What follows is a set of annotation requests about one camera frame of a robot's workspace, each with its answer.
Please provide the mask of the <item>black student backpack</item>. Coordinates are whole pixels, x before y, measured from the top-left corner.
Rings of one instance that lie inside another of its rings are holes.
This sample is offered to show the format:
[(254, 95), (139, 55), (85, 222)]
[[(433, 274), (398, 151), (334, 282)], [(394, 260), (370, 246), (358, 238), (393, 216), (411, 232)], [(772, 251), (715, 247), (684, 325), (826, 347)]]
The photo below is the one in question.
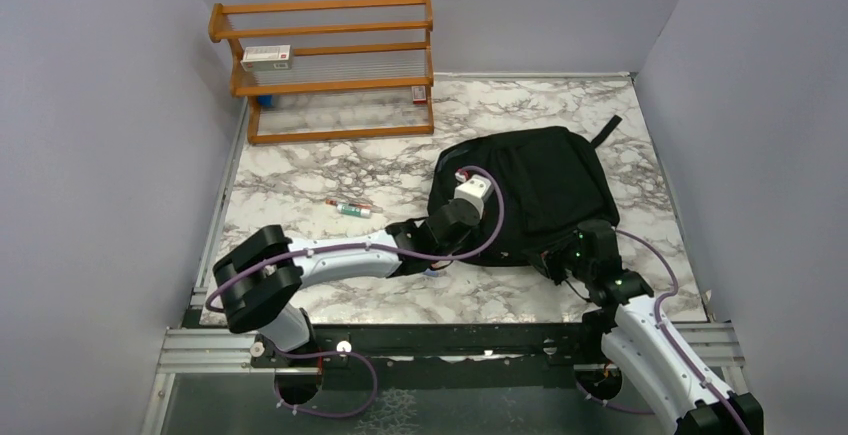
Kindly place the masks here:
[(490, 197), (487, 214), (466, 238), (471, 251), (496, 232), (497, 238), (469, 263), (484, 267), (528, 266), (576, 226), (602, 219), (616, 226), (620, 215), (597, 148), (620, 124), (613, 116), (591, 140), (564, 126), (502, 132), (463, 141), (443, 150), (435, 165), (427, 211), (434, 213), (454, 193), (456, 172), (477, 166), (501, 188), (505, 215)]

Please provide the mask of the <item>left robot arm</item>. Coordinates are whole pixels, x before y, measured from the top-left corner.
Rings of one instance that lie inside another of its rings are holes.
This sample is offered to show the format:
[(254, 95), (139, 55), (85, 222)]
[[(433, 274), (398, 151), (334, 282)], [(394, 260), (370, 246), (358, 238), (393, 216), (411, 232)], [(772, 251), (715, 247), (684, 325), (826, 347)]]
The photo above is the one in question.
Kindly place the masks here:
[(314, 352), (305, 310), (291, 300), (302, 288), (371, 277), (416, 275), (434, 263), (464, 259), (459, 248), (484, 217), (479, 197), (455, 197), (422, 219), (394, 223), (350, 239), (290, 238), (279, 225), (255, 232), (215, 263), (209, 310), (230, 332), (256, 331), (285, 362), (298, 366)]

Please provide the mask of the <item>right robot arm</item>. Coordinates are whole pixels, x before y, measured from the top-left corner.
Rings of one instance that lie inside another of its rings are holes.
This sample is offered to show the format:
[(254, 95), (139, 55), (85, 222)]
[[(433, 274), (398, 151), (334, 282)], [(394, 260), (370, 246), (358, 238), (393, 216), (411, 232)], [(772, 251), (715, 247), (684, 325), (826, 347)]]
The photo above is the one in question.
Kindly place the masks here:
[(582, 318), (579, 353), (617, 366), (669, 434), (763, 433), (756, 397), (715, 375), (664, 312), (663, 302), (676, 295), (679, 284), (655, 294), (638, 272), (625, 267), (619, 234), (605, 220), (587, 220), (529, 258), (555, 282), (582, 283), (596, 305)]

